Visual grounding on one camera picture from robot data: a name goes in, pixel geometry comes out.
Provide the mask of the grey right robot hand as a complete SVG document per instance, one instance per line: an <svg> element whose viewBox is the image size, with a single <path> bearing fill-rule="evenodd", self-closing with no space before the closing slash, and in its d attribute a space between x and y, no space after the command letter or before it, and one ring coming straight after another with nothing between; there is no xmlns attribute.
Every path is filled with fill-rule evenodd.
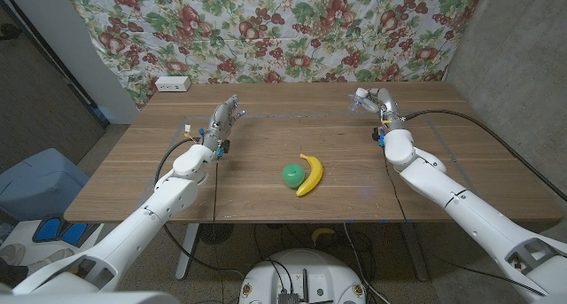
<svg viewBox="0 0 567 304"><path fill-rule="evenodd" d="M387 88L371 89L362 98L362 107L370 113L377 114L381 121L390 121L389 130L404 129L400 110Z"/></svg>

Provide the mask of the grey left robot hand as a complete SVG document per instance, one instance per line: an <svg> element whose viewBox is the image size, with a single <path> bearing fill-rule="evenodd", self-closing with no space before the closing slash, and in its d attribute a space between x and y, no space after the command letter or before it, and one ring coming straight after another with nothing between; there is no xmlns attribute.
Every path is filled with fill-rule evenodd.
<svg viewBox="0 0 567 304"><path fill-rule="evenodd" d="M230 135L234 123L245 115L245 110L238 111L238 95L234 94L220 103L212 114L204 134L202 145L216 152Z"/></svg>

